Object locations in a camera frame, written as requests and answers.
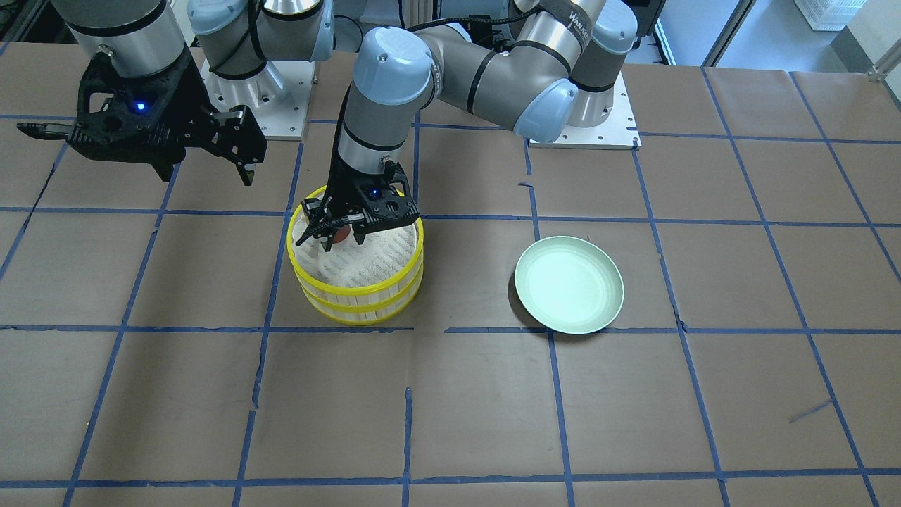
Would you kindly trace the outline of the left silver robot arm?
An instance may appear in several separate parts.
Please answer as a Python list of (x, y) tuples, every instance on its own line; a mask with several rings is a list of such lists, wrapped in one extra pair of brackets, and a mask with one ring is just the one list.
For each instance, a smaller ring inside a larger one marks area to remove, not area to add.
[(636, 19), (621, 1), (531, 1), (518, 15), (512, 47), (479, 45), (463, 18), (403, 29), (379, 27), (363, 37), (334, 134), (321, 198), (306, 199), (311, 238), (331, 250), (347, 229), (358, 244), (370, 234), (420, 218), (399, 155), (418, 111), (443, 101), (540, 144), (567, 126), (601, 124), (615, 81), (636, 37)]

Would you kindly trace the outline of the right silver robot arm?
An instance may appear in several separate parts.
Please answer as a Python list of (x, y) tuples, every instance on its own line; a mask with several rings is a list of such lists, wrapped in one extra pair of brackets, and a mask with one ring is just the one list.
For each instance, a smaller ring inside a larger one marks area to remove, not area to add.
[(267, 139), (258, 122), (290, 101), (278, 61), (334, 51), (332, 1), (189, 1), (209, 80), (168, 1), (55, 1), (89, 56), (70, 124), (21, 122), (36, 140), (64, 141), (93, 161), (141, 163), (169, 182), (187, 149), (234, 164), (250, 186)]

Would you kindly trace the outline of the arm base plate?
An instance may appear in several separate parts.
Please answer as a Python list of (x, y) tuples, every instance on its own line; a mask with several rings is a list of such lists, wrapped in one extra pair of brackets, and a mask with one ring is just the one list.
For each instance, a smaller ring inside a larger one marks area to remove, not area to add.
[(624, 77), (619, 73), (612, 89), (579, 91), (574, 112), (554, 142), (531, 140), (544, 149), (634, 150), (641, 148), (639, 130)]
[(251, 109), (267, 140), (302, 141), (307, 132), (313, 80), (317, 64), (270, 61), (255, 77), (226, 80), (203, 62), (201, 77), (219, 111), (245, 105)]

